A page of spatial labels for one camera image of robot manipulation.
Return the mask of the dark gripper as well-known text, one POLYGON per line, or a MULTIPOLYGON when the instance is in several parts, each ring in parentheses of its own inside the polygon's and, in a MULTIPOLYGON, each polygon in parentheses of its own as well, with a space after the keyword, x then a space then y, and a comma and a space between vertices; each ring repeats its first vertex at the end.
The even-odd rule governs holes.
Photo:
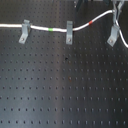
MULTIPOLYGON (((105 4, 109 5, 112 0, 74 0, 74 7, 80 7, 82 3, 88 1, 103 1, 105 4)), ((113 14, 118 16, 124 5, 124 0, 113 0, 113 14)))

